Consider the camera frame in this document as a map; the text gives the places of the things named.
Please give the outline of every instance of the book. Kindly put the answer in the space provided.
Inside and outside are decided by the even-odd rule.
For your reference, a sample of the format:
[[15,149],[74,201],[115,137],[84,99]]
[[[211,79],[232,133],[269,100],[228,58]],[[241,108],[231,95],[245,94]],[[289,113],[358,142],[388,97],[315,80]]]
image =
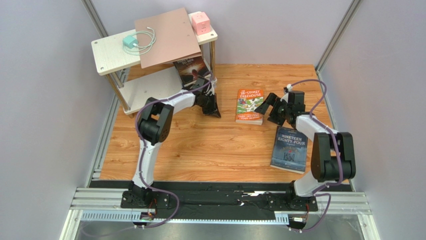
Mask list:
[[303,174],[306,170],[308,138],[301,132],[277,126],[270,166]]
[[236,102],[235,122],[262,125],[263,116],[255,112],[264,101],[264,91],[260,89],[239,89]]
[[182,87],[193,85],[198,77],[210,79],[210,74],[205,75],[209,69],[202,56],[174,61],[173,65],[179,73]]

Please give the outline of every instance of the pink box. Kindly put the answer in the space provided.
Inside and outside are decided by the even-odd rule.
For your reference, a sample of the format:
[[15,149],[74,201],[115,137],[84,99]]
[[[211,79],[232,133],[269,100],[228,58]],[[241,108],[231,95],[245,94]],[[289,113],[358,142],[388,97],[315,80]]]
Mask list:
[[205,12],[192,15],[192,28],[197,35],[210,33],[210,19]]

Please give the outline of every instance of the white shelf board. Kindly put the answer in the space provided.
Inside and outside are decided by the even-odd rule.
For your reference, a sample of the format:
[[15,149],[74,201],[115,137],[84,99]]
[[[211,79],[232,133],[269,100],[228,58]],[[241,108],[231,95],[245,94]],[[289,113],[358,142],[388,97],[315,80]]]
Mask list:
[[126,115],[138,112],[150,97],[163,99],[178,93],[182,89],[181,78],[174,66],[136,78],[119,88],[130,110]]
[[[188,16],[196,13],[199,13],[199,11],[190,13]],[[133,29],[91,42],[94,62],[96,63],[96,70],[99,75],[107,75],[141,63],[140,56],[130,55],[123,51],[123,38],[134,32],[135,30]],[[218,34],[213,27],[209,33],[195,36],[199,45],[218,39]]]

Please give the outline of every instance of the blue book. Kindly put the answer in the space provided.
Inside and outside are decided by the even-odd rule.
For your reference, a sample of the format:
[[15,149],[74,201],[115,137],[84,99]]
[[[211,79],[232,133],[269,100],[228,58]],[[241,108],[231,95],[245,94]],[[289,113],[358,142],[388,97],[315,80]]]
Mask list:
[[306,170],[308,138],[301,132],[277,126],[270,166],[303,174]]

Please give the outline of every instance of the wooden floor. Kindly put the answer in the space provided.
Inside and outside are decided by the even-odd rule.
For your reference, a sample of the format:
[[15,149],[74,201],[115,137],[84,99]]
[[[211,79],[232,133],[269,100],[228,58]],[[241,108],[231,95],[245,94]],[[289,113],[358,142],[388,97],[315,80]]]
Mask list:
[[[133,67],[129,80],[166,66],[148,70]],[[219,64],[216,66],[217,101],[222,118],[204,116],[198,106],[184,109],[173,116],[171,130],[159,150],[155,165],[156,181],[216,182],[290,182],[301,174],[270,167],[277,125],[263,120],[263,125],[235,123],[237,90],[263,89],[283,95],[283,87],[299,80],[316,78],[312,65],[248,65]],[[317,82],[301,83],[294,90],[305,92],[306,110],[320,99]],[[327,108],[322,102],[315,115],[331,126]],[[135,174],[139,138],[135,119],[118,110],[100,178],[131,180]],[[312,142],[308,144],[306,171],[310,170]]]

